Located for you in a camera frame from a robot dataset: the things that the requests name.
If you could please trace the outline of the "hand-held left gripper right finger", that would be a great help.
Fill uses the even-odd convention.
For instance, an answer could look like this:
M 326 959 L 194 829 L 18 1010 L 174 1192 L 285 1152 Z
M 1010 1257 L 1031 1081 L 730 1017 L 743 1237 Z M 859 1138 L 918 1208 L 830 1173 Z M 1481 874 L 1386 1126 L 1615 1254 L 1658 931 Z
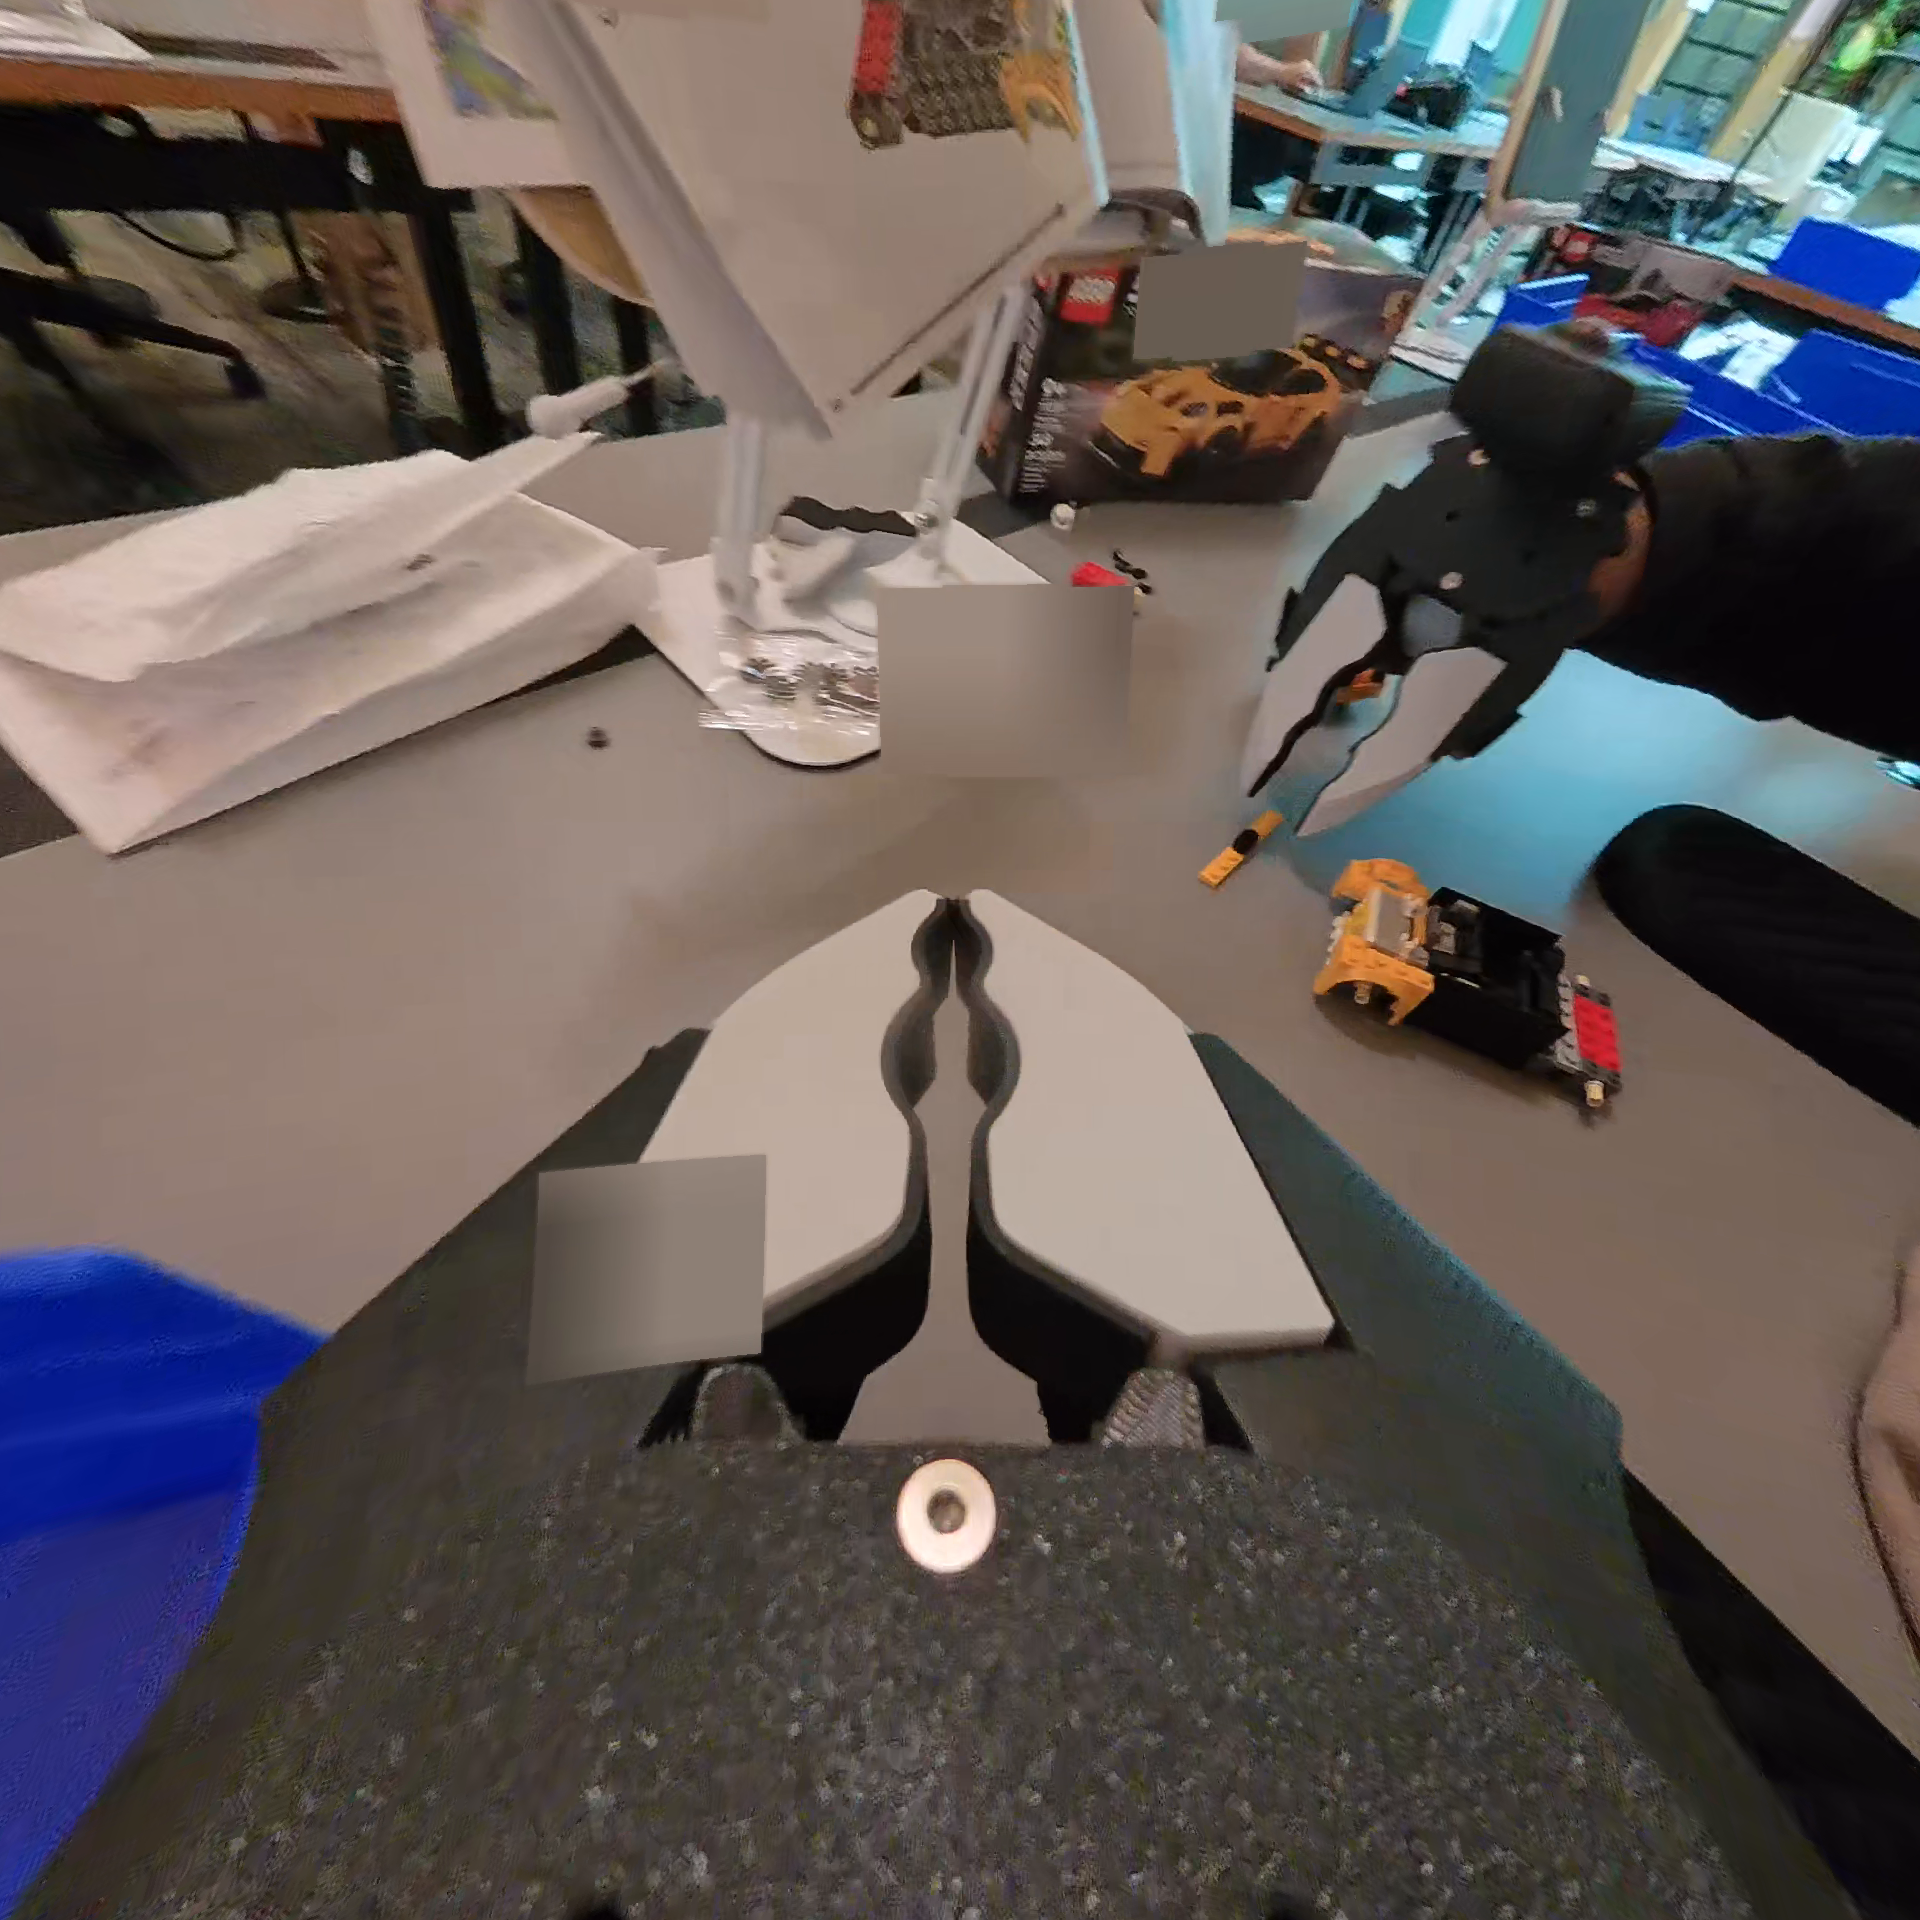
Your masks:
M 1007 896 L 959 901 L 966 1306 L 1051 1434 L 1142 1369 L 1318 1354 L 1338 1315 L 1196 1035 Z

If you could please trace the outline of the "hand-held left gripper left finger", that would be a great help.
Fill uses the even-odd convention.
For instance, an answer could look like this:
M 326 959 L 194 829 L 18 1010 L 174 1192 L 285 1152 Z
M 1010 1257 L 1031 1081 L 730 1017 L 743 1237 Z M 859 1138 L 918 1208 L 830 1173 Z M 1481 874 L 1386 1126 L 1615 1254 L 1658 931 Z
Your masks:
M 922 1102 L 947 992 L 949 901 L 910 893 L 743 992 L 641 1152 L 759 1163 L 759 1365 L 806 1438 L 845 1434 L 929 1312 Z

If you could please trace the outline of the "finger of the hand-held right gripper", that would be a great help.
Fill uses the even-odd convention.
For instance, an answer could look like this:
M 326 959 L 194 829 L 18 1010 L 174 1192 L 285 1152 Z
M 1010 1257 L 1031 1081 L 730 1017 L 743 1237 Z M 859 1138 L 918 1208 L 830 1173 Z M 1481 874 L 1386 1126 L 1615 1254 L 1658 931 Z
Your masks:
M 1324 597 L 1300 597 L 1262 679 L 1242 747 L 1242 797 L 1316 774 L 1340 738 L 1338 693 L 1367 673 L 1387 675 L 1401 657 L 1405 600 L 1343 578 Z
M 1298 838 L 1338 830 L 1417 779 L 1503 675 L 1478 648 L 1417 657 L 1401 677 L 1387 719 L 1353 751 L 1298 821 Z

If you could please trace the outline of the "black orange lego car chassis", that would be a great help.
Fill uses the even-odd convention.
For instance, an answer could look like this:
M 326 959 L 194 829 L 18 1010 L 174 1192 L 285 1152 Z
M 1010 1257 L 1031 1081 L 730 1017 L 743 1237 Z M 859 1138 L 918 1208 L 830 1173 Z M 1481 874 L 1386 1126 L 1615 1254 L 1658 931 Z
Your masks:
M 1507 1073 L 1550 1077 L 1587 1114 L 1623 1091 L 1612 997 L 1573 971 L 1564 941 L 1410 867 L 1365 858 L 1331 890 L 1318 999 L 1343 999 Z

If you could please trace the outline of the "person's right forearm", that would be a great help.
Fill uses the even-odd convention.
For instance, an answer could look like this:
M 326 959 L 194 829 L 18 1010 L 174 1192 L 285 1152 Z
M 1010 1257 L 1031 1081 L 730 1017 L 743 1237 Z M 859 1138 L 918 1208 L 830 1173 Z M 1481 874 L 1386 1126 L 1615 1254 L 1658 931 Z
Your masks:
M 1915 440 L 1706 440 L 1631 482 L 1650 513 L 1641 590 L 1579 653 L 1917 762 Z

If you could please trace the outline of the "lego set box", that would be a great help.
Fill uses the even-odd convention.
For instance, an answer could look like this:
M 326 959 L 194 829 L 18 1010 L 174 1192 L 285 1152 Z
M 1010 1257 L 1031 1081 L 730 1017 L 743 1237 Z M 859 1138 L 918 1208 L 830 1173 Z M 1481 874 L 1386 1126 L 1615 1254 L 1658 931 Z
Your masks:
M 977 445 L 977 466 L 1010 506 L 1307 499 L 1425 288 L 1310 248 L 1297 318 L 1255 353 L 1146 361 L 1138 274 L 1101 262 L 1031 287 Z

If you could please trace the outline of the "red car lego box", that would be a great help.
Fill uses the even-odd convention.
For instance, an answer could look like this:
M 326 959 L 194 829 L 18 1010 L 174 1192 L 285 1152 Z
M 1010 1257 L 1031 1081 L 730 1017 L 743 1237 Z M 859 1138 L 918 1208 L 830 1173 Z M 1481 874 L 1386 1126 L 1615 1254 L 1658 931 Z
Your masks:
M 1579 280 L 1571 315 L 1675 351 L 1724 315 L 1738 269 L 1637 231 L 1559 224 L 1543 240 L 1550 280 Z

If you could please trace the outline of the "lego instruction booklet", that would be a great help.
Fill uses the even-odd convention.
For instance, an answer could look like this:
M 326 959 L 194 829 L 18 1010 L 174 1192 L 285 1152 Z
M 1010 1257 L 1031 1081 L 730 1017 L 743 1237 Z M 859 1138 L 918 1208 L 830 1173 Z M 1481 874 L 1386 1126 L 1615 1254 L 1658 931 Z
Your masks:
M 1219 5 L 365 5 L 431 185 L 583 189 L 694 383 L 812 435 L 1125 201 L 1227 218 Z

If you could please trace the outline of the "person's right hand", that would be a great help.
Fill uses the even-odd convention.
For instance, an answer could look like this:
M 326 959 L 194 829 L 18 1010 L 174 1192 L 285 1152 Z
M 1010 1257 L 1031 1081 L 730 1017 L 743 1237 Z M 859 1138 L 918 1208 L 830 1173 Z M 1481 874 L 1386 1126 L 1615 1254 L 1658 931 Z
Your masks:
M 1615 553 L 1595 563 L 1589 578 L 1589 597 L 1595 608 L 1598 630 L 1615 624 L 1631 611 L 1647 566 L 1650 513 L 1647 501 L 1637 496 L 1623 519 L 1623 541 Z

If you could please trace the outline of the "clear bag of small parts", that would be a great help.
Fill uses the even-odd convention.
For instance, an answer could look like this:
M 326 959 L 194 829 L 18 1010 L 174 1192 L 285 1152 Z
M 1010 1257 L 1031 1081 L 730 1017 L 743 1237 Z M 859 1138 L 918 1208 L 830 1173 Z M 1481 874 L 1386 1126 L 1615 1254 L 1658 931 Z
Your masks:
M 700 725 L 781 746 L 830 736 L 876 751 L 877 657 L 817 633 L 725 638 Z

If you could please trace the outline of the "grey board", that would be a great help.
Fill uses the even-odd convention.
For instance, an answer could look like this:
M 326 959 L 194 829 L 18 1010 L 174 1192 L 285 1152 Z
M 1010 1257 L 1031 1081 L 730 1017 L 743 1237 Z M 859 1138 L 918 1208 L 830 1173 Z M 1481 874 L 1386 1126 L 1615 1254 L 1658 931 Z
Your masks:
M 1486 199 L 1497 209 L 1583 199 L 1606 112 L 1650 2 L 1548 2 L 1509 104 Z

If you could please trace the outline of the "white plastic bag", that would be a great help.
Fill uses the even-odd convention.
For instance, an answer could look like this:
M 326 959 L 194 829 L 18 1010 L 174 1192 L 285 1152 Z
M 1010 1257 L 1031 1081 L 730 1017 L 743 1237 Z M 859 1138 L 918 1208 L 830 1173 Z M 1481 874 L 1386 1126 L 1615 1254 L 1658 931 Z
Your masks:
M 533 499 L 593 445 L 297 469 L 6 582 L 5 755 L 118 855 L 572 670 L 657 600 Z

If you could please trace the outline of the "black office chair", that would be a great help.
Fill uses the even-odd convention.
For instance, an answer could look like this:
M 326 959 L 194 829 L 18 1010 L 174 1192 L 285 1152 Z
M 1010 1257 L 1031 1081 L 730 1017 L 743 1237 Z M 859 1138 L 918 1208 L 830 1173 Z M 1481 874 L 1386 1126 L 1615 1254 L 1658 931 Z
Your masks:
M 79 375 L 50 345 L 47 330 L 76 330 L 97 345 L 118 351 L 156 345 L 194 353 L 222 365 L 228 391 L 238 401 L 263 401 L 265 385 L 251 361 L 231 344 L 165 321 L 156 302 L 130 282 L 89 278 L 65 240 L 50 213 L 9 209 L 2 227 L 46 273 L 2 270 L 2 339 L 33 374 L 50 378 L 71 399 L 79 416 L 133 472 L 133 479 L 177 503 L 189 496 L 189 482 L 178 464 L 113 409 L 107 409 Z

